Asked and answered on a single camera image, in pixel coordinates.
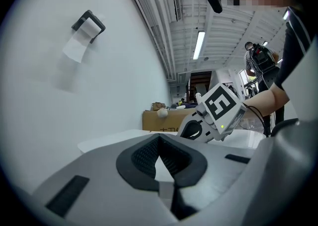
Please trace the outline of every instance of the white table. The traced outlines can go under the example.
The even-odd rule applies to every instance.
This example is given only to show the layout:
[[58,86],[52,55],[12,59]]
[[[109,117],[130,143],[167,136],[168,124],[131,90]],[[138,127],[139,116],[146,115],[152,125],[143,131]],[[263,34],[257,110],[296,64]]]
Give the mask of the white table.
[[[127,130],[124,132],[107,135],[98,139],[81,142],[78,144],[78,148],[82,153],[85,153],[96,148],[154,133],[177,135],[178,132],[150,132],[143,130]],[[249,130],[233,130],[232,134],[228,135],[223,142],[213,140],[210,141],[209,144],[216,144],[232,148],[256,149],[259,142],[264,138],[266,138],[265,135],[259,132]]]

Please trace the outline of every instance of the toilet paper roll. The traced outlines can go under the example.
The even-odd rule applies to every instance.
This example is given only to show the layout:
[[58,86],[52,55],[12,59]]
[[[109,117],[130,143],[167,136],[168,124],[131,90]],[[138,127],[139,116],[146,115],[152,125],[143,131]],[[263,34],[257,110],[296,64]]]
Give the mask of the toilet paper roll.
[[88,18],[65,45],[63,52],[69,58],[81,63],[89,42],[92,38],[99,34],[100,31],[101,28],[93,20],[91,20],[91,18]]

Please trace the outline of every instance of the fluorescent light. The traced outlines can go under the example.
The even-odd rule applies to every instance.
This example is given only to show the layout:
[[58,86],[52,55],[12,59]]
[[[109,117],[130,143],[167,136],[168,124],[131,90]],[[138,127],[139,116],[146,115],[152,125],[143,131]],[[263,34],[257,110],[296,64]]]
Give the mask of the fluorescent light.
[[195,46],[193,60],[197,60],[199,58],[199,54],[200,54],[200,51],[201,51],[204,35],[205,35],[205,32],[199,32],[199,34],[198,34],[198,40],[197,40],[197,45]]
[[284,14],[283,19],[286,20],[288,18],[288,15],[289,15],[289,11],[286,11],[285,14]]

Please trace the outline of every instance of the ceiling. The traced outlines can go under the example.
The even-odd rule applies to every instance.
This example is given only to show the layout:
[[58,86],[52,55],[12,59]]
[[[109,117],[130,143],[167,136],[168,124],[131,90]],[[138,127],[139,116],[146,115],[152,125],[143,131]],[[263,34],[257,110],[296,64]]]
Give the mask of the ceiling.
[[[184,73],[243,69],[247,41],[260,44],[267,41],[282,57],[286,8],[254,11],[244,6],[223,5],[223,12],[217,14],[207,0],[136,1],[146,23],[148,20],[170,85],[187,81]],[[206,35],[199,59],[193,60],[199,31],[205,31]]]

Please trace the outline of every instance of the black pad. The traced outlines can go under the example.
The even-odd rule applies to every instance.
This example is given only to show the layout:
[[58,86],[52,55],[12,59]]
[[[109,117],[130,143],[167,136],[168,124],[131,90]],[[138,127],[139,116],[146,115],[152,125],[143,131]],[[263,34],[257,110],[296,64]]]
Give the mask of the black pad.
[[174,178],[176,188],[195,185],[208,166],[200,152],[158,134],[122,151],[116,160],[117,171],[136,189],[159,191],[155,180],[159,156]]
[[228,155],[225,156],[225,158],[229,159],[229,160],[245,163],[245,164],[248,164],[249,160],[250,160],[250,158],[239,156],[239,155],[235,155],[235,154],[228,154]]
[[64,217],[88,182],[87,177],[73,177],[46,205],[46,208],[58,216]]

